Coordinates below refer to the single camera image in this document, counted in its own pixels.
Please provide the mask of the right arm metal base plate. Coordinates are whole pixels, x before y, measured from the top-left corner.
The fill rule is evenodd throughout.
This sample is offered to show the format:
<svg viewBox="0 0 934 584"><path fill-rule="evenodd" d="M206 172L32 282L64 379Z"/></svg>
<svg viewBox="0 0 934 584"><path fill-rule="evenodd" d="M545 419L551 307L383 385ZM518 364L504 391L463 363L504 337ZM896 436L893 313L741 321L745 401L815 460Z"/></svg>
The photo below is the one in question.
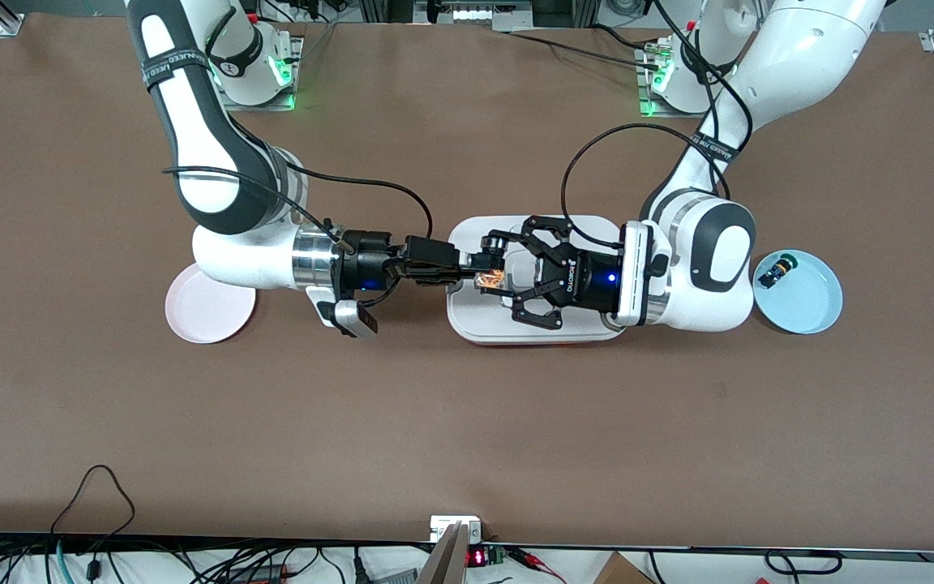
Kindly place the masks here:
<svg viewBox="0 0 934 584"><path fill-rule="evenodd" d="M220 97L223 106L230 111L266 111L282 112L295 110L297 88L299 84L300 64L304 47L304 36L291 36L289 38L289 55L279 60L273 67L274 73L281 77L285 86L267 102L256 105L238 104L226 95L220 88Z"/></svg>

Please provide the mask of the pink round plate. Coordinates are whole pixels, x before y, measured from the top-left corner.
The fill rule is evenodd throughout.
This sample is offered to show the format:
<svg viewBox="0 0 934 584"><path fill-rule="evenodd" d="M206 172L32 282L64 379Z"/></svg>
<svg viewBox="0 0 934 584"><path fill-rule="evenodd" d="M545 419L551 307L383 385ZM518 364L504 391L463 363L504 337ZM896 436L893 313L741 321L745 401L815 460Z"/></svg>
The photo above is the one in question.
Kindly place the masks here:
<svg viewBox="0 0 934 584"><path fill-rule="evenodd" d="M212 280L193 263L171 282L164 314L172 333L182 340L214 344L240 333L256 303L256 289Z"/></svg>

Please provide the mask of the brown cardboard box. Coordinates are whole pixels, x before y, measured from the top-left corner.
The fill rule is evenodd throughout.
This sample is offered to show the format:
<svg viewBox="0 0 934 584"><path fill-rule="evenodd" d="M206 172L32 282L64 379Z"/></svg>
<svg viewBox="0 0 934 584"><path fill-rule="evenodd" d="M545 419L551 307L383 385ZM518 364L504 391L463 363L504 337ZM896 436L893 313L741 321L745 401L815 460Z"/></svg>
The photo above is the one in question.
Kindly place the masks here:
<svg viewBox="0 0 934 584"><path fill-rule="evenodd" d="M657 584L619 552L611 552L593 584Z"/></svg>

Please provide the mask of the red clip leads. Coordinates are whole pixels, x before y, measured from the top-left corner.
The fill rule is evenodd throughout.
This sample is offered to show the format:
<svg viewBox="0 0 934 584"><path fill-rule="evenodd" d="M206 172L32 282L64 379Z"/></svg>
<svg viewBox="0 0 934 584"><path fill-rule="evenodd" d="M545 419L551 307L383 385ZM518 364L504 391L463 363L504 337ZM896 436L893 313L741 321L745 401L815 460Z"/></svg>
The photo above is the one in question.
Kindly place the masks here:
<svg viewBox="0 0 934 584"><path fill-rule="evenodd" d="M522 548L507 548L507 554L509 557L514 559L514 561L520 563L520 565L525 566L527 569L534 570L534 572L544 573L547 576L553 577L556 579L559 584L568 584L559 573L555 572L554 569L549 568L545 562L542 562L538 556L531 554L522 550Z"/></svg>

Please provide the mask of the light blue round plate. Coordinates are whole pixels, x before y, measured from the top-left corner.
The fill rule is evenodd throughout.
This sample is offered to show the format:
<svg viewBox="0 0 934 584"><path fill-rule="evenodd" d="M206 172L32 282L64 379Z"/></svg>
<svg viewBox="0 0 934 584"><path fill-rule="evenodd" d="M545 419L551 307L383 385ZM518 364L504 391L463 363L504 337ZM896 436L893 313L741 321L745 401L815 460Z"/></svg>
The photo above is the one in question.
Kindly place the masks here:
<svg viewBox="0 0 934 584"><path fill-rule="evenodd" d="M799 264L772 288L757 278L781 254L796 256ZM818 256L800 249L782 249L764 256L752 274L757 310L775 325L796 335L816 335L838 320L844 307L844 291L837 274Z"/></svg>

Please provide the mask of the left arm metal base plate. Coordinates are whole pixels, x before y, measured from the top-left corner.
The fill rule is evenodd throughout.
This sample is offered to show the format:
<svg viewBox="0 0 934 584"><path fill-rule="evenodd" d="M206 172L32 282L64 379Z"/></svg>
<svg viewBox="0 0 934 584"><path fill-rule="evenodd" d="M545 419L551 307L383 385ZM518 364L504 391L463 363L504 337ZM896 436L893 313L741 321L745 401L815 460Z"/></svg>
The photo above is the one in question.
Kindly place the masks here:
<svg viewBox="0 0 934 584"><path fill-rule="evenodd" d="M635 49L639 111L659 118L700 118L714 104L722 85L708 74L701 82L678 63L679 43L672 36Z"/></svg>

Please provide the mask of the blue green switch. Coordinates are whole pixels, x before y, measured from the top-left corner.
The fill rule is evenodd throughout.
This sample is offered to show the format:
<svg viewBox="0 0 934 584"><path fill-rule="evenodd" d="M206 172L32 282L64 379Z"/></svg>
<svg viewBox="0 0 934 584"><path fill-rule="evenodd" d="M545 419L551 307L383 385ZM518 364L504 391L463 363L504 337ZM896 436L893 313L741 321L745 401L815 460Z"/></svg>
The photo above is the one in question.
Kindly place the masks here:
<svg viewBox="0 0 934 584"><path fill-rule="evenodd" d="M772 288L783 279L791 270L798 266L796 256L781 254L758 278L757 281L764 288Z"/></svg>

